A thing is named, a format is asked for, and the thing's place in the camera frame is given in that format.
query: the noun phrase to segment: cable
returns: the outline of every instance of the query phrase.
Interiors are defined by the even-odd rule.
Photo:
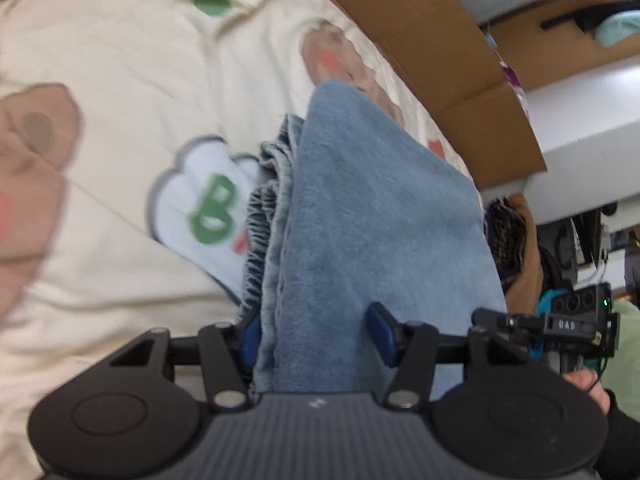
[[[589,386],[588,390],[585,390],[586,393],[591,393],[591,390],[594,389],[595,385],[600,382],[602,376],[604,375],[604,370],[607,369],[607,364],[609,364],[609,358],[605,357],[604,358],[604,364],[602,365],[602,368],[600,369],[600,371],[596,372],[596,380],[593,381],[593,384],[591,386]]]
[[[607,265],[609,264],[609,253],[607,253],[607,256],[605,256],[604,258],[604,266],[602,267],[602,274],[600,276],[600,279],[597,280],[598,282],[601,282],[602,279],[604,278],[605,273],[607,272]],[[589,283],[591,283],[591,280],[593,278],[595,278],[598,273],[600,272],[600,267],[596,267],[596,270],[593,271],[593,274],[591,276],[589,276],[588,278],[585,278],[583,280],[580,280],[579,282],[577,282],[574,287],[575,288],[580,288],[583,285],[589,285]]]

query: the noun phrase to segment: cardboard box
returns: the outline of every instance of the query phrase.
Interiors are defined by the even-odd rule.
[[[431,113],[479,188],[546,166],[496,56],[458,0],[333,0]]]
[[[602,47],[593,33],[573,20],[549,30],[540,23],[583,7],[618,0],[547,0],[491,26],[498,52],[516,72],[522,87],[534,90],[585,70],[640,54],[640,35]]]

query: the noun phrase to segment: black camera module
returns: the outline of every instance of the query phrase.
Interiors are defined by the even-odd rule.
[[[566,302],[564,300],[564,297],[561,296],[560,298],[555,298],[553,300],[551,309],[553,310],[553,312],[557,312],[559,314],[560,312],[564,312],[565,306]]]
[[[593,308],[593,305],[596,302],[596,295],[595,293],[589,289],[589,290],[585,290],[584,294],[582,295],[582,305],[585,308]]]
[[[566,309],[569,312],[575,312],[580,307],[580,296],[578,294],[572,294],[569,300],[566,302]]]

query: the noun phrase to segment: blue towel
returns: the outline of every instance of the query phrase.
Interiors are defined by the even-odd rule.
[[[609,16],[598,28],[595,37],[602,46],[613,46],[640,32],[640,10],[627,10]]]
[[[257,391],[382,392],[372,301],[458,335],[474,309],[506,310],[474,186],[362,92],[321,84],[260,161],[242,298],[262,305]],[[439,366],[432,398],[461,380]]]

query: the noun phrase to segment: bed sheet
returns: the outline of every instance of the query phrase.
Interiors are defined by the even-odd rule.
[[[338,78],[469,176],[329,0],[0,0],[0,31],[0,478],[38,477],[25,428],[48,391],[151,326],[235,317],[150,236],[149,195],[190,142],[255,155]]]

